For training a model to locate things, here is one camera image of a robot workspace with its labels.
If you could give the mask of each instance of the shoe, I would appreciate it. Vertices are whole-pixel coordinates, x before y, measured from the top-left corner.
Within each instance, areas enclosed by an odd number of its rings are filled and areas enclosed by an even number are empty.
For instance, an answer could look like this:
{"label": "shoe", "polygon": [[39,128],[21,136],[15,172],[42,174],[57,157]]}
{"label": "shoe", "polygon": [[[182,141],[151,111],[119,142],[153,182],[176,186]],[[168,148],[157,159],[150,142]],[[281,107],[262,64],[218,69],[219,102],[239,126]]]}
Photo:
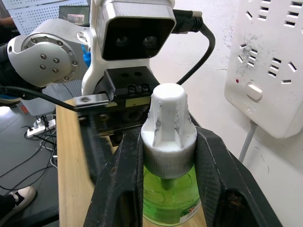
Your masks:
{"label": "shoe", "polygon": [[31,201],[33,201],[36,195],[36,190],[33,187],[29,186],[22,188],[16,192],[10,192],[9,194],[14,196],[16,204],[13,210],[0,220],[0,227],[13,215],[23,210],[31,203]]}

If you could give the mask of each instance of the white power strip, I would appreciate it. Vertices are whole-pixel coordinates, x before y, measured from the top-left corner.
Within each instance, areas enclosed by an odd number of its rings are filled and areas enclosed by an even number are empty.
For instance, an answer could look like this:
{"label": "white power strip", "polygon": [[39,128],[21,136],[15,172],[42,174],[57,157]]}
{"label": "white power strip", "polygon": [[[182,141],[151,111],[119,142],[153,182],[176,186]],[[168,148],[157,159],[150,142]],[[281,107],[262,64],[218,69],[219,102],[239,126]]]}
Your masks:
{"label": "white power strip", "polygon": [[56,127],[56,119],[52,119],[52,120],[48,121],[48,123],[49,123],[49,126],[46,129],[45,129],[45,126],[40,126],[37,129],[32,128],[31,131],[28,129],[27,137],[31,138],[34,135],[39,135],[39,134],[43,133],[45,130],[48,131],[48,130],[51,130]]}

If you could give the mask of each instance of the wooden table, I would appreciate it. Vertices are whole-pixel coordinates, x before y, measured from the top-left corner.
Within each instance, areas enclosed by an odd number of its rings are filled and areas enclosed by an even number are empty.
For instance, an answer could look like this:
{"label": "wooden table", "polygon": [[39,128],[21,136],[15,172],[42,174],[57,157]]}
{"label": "wooden table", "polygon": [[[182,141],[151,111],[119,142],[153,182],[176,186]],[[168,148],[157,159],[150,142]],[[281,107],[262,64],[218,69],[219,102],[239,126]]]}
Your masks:
{"label": "wooden table", "polygon": [[[57,106],[59,219],[61,227],[82,227],[93,194],[77,114]],[[144,227],[156,227],[144,219]],[[180,227],[206,227],[202,208]]]}

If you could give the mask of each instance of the blue object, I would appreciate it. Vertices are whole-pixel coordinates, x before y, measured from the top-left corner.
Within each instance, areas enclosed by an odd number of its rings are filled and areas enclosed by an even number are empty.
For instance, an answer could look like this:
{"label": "blue object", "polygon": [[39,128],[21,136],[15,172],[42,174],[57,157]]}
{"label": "blue object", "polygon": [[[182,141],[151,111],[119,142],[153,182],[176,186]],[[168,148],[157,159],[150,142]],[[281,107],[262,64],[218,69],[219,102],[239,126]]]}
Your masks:
{"label": "blue object", "polygon": [[7,95],[0,95],[0,98],[3,98],[3,99],[17,99],[18,97],[7,96]]}
{"label": "blue object", "polygon": [[90,51],[87,52],[87,51],[85,50],[84,45],[82,45],[82,50],[83,50],[83,52],[84,52],[83,59],[84,59],[86,65],[89,67],[89,66],[90,66],[90,63],[91,63]]}

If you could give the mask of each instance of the gray floor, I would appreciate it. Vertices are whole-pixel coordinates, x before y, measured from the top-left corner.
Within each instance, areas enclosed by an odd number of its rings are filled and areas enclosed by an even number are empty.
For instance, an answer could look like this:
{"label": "gray floor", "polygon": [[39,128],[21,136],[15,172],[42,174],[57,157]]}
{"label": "gray floor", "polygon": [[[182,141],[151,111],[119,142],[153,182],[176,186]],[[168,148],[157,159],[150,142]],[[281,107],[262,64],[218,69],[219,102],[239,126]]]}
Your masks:
{"label": "gray floor", "polygon": [[[0,175],[29,158],[39,148],[39,141],[24,138],[25,125],[32,125],[36,120],[31,115],[24,115],[19,108],[0,107]],[[0,178],[2,187],[11,188],[36,170],[46,167],[50,152],[42,149],[31,160]],[[27,186],[37,179],[43,171],[31,176],[18,187]],[[37,214],[50,207],[58,205],[58,177],[57,169],[49,168],[42,178],[32,185],[37,190],[35,200],[14,218],[25,218]],[[7,193],[0,188],[0,194]],[[59,226],[59,222],[47,225]]]}

